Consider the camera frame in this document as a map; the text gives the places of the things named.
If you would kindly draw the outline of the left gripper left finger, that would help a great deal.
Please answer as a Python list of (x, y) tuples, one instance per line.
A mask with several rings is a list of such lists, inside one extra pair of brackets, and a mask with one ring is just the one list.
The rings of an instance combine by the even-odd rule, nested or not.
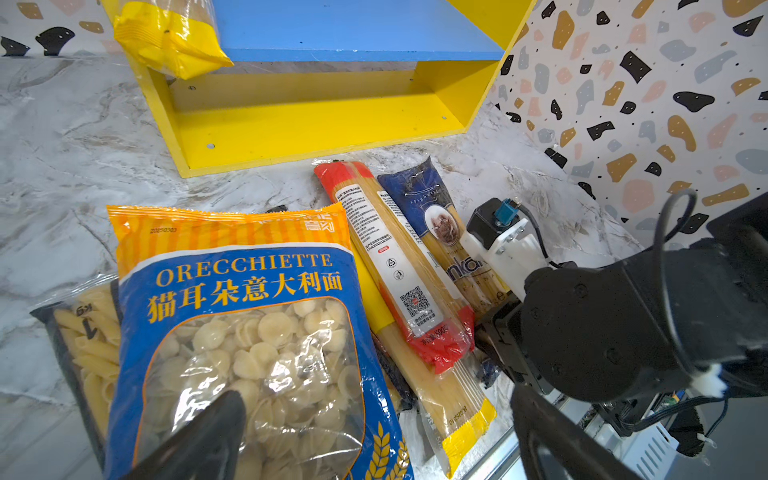
[(245, 425), (242, 396), (226, 391), (124, 477), (232, 479)]

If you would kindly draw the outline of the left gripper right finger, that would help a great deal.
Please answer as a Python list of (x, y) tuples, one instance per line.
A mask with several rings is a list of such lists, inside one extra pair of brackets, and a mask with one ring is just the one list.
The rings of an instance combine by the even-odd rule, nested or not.
[(517, 386), (510, 404), (528, 479), (638, 477), (534, 389)]

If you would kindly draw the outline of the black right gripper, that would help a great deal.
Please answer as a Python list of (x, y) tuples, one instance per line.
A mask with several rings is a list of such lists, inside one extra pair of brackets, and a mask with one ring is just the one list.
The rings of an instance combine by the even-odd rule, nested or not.
[(588, 403), (686, 387), (648, 269), (541, 268), (475, 326), (479, 349), (515, 383)]

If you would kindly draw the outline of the yellow Pastatime spaghetti pack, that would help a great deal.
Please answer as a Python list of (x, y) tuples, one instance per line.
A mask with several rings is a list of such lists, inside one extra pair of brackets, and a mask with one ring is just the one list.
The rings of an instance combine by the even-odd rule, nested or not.
[(211, 0), (118, 0), (102, 3), (115, 41), (145, 67), (189, 80), (230, 68)]

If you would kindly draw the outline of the dark blue spaghetti pack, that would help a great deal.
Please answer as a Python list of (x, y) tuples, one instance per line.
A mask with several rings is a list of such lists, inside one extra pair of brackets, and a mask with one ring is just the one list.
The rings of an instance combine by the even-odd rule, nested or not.
[(430, 159), (396, 173), (380, 174), (379, 184), (478, 315), (507, 300), (509, 288), (460, 243), (465, 226)]

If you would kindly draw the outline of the blue orange orecchiette bag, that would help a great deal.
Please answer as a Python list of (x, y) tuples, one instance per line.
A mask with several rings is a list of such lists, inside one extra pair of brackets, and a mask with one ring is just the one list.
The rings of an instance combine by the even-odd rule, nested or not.
[(341, 205), (107, 213), (123, 316), (107, 478), (230, 392), (245, 409), (238, 478), (413, 477)]

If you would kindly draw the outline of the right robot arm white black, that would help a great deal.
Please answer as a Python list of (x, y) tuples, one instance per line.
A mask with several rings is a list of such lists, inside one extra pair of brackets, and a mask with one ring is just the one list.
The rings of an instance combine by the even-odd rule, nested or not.
[(592, 404), (693, 388), (767, 392), (767, 199), (715, 219), (709, 236), (669, 241), (693, 219), (668, 200), (653, 244), (601, 267), (558, 263), (521, 204), (493, 198), (462, 244), (511, 288), (477, 323), (481, 350), (515, 383)]

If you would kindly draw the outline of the red spaghetti pack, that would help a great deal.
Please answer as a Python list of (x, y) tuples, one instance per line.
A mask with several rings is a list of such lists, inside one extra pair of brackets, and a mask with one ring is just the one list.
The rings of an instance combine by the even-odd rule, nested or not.
[(409, 347), (437, 374), (474, 349), (474, 311), (393, 198), (360, 162), (314, 169), (343, 206), (354, 246)]

